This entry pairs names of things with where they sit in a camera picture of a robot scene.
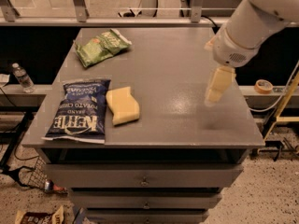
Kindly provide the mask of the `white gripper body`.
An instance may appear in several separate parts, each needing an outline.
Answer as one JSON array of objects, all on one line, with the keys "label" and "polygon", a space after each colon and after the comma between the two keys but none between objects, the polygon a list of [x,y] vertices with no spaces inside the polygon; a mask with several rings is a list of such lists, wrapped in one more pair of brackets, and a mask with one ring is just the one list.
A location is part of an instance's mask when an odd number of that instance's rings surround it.
[{"label": "white gripper body", "polygon": [[260,37],[252,27],[223,24],[205,44],[213,59],[221,65],[241,67],[254,57],[260,47]]}]

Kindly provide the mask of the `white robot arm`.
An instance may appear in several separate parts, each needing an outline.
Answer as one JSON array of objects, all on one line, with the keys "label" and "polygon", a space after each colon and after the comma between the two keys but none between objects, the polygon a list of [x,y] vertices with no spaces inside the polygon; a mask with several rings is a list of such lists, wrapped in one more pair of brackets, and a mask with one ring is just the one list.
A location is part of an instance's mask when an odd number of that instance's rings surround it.
[{"label": "white robot arm", "polygon": [[299,22],[299,0],[242,0],[229,20],[206,43],[218,64],[207,83],[205,102],[216,104],[271,35]]}]

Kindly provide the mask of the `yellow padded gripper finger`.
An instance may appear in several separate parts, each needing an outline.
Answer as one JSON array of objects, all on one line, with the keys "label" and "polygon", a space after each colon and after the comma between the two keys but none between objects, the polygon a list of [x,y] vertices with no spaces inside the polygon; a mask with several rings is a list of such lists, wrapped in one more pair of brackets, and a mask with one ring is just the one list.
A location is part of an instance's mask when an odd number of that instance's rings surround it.
[{"label": "yellow padded gripper finger", "polygon": [[205,101],[217,103],[234,81],[235,69],[231,66],[219,65],[211,73],[207,83]]}]

